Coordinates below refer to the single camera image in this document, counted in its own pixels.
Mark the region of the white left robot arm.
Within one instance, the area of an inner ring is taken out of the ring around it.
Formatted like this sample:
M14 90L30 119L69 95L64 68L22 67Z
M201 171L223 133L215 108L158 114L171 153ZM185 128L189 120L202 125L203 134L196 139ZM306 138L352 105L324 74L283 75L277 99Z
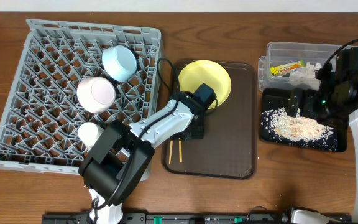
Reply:
M119 223L122 203L149 176L155 148L202 118L215 101L214 92L181 91L142 121L109 124L79 168L92 199L88 223Z

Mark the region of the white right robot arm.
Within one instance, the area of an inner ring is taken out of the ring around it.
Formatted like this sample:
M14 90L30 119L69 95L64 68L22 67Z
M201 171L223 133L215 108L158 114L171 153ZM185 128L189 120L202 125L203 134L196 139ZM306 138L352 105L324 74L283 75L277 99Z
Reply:
M318 91L293 89L287 115L304 116L335 129L351 129L356 163L356 200L352 218L358 223L358 77L333 86L321 83Z

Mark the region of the wooden chopstick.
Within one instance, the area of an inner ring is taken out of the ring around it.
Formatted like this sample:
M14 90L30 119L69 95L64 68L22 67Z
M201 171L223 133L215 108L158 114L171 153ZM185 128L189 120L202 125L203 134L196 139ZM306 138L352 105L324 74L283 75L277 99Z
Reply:
M183 162L183 150L182 150L182 141L178 141L178 150L179 150L179 161L180 163Z
M171 164L171 162L172 162L172 152L173 152L173 140L170 140L168 164Z

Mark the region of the green orange snack wrapper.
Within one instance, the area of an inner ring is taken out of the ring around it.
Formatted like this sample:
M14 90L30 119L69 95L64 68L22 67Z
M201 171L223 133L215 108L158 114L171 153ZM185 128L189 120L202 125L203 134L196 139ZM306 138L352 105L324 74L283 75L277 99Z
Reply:
M299 60L297 62L292 62L292 63L287 63L284 65L278 65L275 67L271 67L270 73L275 77L284 76L284 75L290 73L292 70L296 70L296 69L304 68L304 67L305 67L304 61Z

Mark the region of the white tissue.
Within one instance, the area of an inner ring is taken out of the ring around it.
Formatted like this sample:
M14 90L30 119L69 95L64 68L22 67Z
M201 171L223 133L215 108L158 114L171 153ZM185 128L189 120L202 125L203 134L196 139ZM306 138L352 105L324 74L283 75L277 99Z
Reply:
M289 81L293 86L306 85L307 88L317 90L321 81L316 78L316 72L322 68L320 63L307 63L306 67L291 71Z

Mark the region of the yellow round plate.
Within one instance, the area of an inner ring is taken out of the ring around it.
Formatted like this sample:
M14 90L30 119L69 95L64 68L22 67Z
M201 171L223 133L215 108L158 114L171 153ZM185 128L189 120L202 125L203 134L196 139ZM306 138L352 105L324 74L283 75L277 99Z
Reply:
M209 106L209 109L220 106L229 97L232 87L231 78L226 69L210 60L197 60L186 65L179 74L181 91L195 93L201 84L207 84L216 94L217 103Z

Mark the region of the white cup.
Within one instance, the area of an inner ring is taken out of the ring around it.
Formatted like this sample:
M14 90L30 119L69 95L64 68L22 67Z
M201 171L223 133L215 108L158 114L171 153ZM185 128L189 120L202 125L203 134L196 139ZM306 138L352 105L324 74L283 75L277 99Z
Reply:
M83 123L78 129L78 137L87 148L92 148L104 129L92 122Z

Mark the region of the pink bowl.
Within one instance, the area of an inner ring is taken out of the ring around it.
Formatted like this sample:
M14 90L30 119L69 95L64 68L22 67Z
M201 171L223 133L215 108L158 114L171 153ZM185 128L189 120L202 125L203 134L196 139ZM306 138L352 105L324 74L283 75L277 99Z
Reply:
M89 77L79 82L77 97L80 105L90 113L106 111L116 99L112 83L103 77Z

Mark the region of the light blue bowl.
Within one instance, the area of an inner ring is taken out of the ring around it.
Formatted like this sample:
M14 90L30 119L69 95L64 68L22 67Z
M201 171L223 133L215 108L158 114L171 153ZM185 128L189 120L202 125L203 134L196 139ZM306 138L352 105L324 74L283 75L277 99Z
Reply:
M121 45L105 49L102 63L107 74L117 82L126 82L137 71L135 55Z

